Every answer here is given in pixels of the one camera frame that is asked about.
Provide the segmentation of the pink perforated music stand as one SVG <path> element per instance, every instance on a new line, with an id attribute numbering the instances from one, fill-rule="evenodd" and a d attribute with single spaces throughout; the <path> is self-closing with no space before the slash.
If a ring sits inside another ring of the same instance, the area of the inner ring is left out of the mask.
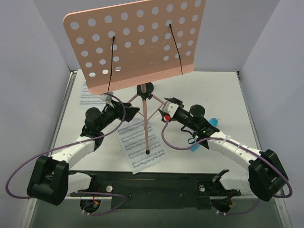
<path id="1" fill-rule="evenodd" d="M 63 26 L 90 93 L 190 73 L 203 0 L 141 0 L 67 14 Z"/>

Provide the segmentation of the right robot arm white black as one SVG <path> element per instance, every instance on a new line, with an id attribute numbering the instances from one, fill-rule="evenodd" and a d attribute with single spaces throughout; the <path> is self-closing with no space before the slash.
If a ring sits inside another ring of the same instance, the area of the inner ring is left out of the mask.
<path id="1" fill-rule="evenodd" d="M 274 151 L 251 148 L 224 134 L 204 117 L 203 106 L 195 104 L 185 110 L 183 102 L 174 97 L 167 98 L 159 112 L 166 125 L 178 122 L 182 125 L 181 130 L 192 136 L 187 147 L 189 150 L 201 145 L 228 157 L 246 170 L 244 174 L 232 171 L 220 173 L 212 182 L 215 193 L 223 194 L 227 190 L 247 191 L 263 201 L 270 201 L 272 198 L 283 198 L 277 193 L 284 186 L 291 186 Z"/>

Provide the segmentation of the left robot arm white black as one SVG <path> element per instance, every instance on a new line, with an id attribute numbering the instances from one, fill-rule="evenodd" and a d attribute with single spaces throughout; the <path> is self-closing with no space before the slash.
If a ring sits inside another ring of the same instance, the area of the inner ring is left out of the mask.
<path id="1" fill-rule="evenodd" d="M 76 143 L 52 156 L 40 156 L 36 160 L 27 195 L 44 202 L 59 205 L 72 191 L 76 191 L 76 181 L 86 195 L 97 192 L 98 184 L 87 174 L 69 174 L 70 169 L 88 154 L 96 151 L 103 142 L 103 129 L 116 119 L 130 122 L 140 108 L 131 103 L 113 101 L 103 110 L 90 108 L 85 113 L 85 124 Z"/>

